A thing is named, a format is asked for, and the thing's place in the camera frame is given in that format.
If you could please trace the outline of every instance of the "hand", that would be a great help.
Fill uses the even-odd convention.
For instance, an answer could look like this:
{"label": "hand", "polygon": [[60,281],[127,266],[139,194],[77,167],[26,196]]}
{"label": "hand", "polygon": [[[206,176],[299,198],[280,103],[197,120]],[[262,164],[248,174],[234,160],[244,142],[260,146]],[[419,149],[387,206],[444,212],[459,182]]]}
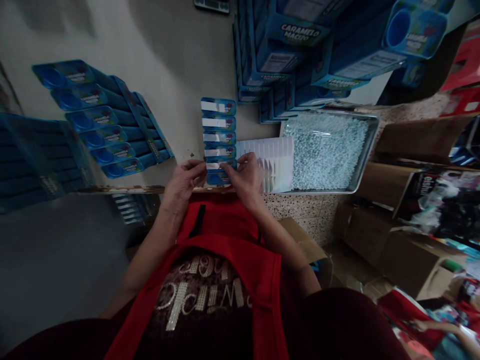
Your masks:
{"label": "hand", "polygon": [[262,178],[257,157],[254,152],[249,152],[241,156],[237,162],[238,171],[226,163],[220,164],[220,167],[225,170],[230,178],[242,204],[247,209],[252,210],[258,205],[259,201],[262,201],[260,197]]}
{"label": "hand", "polygon": [[419,332],[423,333],[427,330],[440,330],[445,333],[453,333],[456,334],[459,331],[458,326],[452,323],[447,322],[438,322],[438,321],[420,321],[420,320],[413,320],[415,323],[415,327],[418,329]]}
{"label": "hand", "polygon": [[207,176],[207,165],[202,160],[187,160],[177,166],[173,177],[168,182],[163,193],[160,209],[185,216],[192,190],[202,185]]}

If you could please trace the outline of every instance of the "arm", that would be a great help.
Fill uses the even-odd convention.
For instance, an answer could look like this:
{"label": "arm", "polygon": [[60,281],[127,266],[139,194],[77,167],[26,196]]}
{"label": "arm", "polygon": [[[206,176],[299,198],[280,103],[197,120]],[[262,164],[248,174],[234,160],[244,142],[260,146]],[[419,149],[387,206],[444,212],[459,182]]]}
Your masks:
{"label": "arm", "polygon": [[461,345],[466,350],[466,352],[469,353],[473,359],[480,360],[480,345],[477,343],[476,340],[472,339],[471,337],[463,333],[462,330],[455,324],[438,322],[438,321],[419,321],[419,320],[415,320],[415,323],[420,329],[420,331],[440,330],[440,331],[443,331],[444,333],[451,333],[455,335],[455,337],[461,343]]}
{"label": "arm", "polygon": [[100,315],[110,319],[143,288],[165,252],[176,242],[194,187],[205,181],[205,162],[189,160],[178,166],[165,187],[163,201],[150,232],[131,260],[120,290]]}
{"label": "arm", "polygon": [[282,256],[282,262],[294,274],[302,295],[307,297],[321,290],[309,262],[292,236],[275,220],[260,196],[260,171],[253,152],[238,159],[238,171],[230,165],[222,168],[230,177],[243,205],[258,224],[269,250]]}

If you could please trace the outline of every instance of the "white label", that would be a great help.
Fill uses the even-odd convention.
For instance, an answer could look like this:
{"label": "white label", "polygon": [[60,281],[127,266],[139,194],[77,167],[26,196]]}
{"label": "white label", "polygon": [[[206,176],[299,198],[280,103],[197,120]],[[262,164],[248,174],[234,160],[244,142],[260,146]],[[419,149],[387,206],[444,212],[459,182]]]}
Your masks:
{"label": "white label", "polygon": [[312,2],[307,0],[290,0],[287,6],[285,6],[283,13],[293,16],[294,18],[314,22],[331,1],[332,0],[323,0]]}
{"label": "white label", "polygon": [[263,64],[263,73],[281,73],[290,64],[295,54],[284,52],[272,52]]}
{"label": "white label", "polygon": [[200,107],[206,111],[218,111],[217,104],[215,102],[200,101]]}
{"label": "white label", "polygon": [[334,75],[350,79],[364,79],[372,73],[379,74],[382,69],[388,68],[405,59],[406,57],[403,55],[379,50],[350,66],[344,67],[342,70],[334,73]]}
{"label": "white label", "polygon": [[220,164],[218,162],[207,162],[206,163],[207,170],[218,170],[220,169]]}
{"label": "white label", "polygon": [[212,157],[212,156],[227,156],[227,149],[205,149],[205,156]]}
{"label": "white label", "polygon": [[216,128],[228,128],[227,120],[225,119],[209,119],[204,117],[201,119],[201,125]]}
{"label": "white label", "polygon": [[477,106],[480,104],[480,102],[478,101],[474,101],[474,102],[469,102],[466,106],[465,106],[465,111],[473,111],[477,108]]}
{"label": "white label", "polygon": [[217,134],[203,134],[203,141],[219,142],[220,136]]}

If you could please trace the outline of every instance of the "person's left hand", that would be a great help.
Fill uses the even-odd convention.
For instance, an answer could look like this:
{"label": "person's left hand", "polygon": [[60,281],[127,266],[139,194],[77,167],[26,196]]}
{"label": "person's left hand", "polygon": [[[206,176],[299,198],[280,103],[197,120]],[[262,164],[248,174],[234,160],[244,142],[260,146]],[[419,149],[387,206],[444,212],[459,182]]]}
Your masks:
{"label": "person's left hand", "polygon": [[207,165],[202,160],[187,160],[177,166],[173,171],[173,177],[165,187],[161,209],[184,216],[192,190],[202,185],[207,176]]}

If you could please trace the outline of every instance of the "digital scale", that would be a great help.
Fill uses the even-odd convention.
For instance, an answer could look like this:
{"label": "digital scale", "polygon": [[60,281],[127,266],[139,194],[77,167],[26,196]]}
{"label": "digital scale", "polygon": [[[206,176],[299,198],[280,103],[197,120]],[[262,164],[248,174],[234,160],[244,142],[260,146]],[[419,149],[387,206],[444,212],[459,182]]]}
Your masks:
{"label": "digital scale", "polygon": [[199,9],[216,11],[222,14],[230,12],[229,0],[193,0]]}

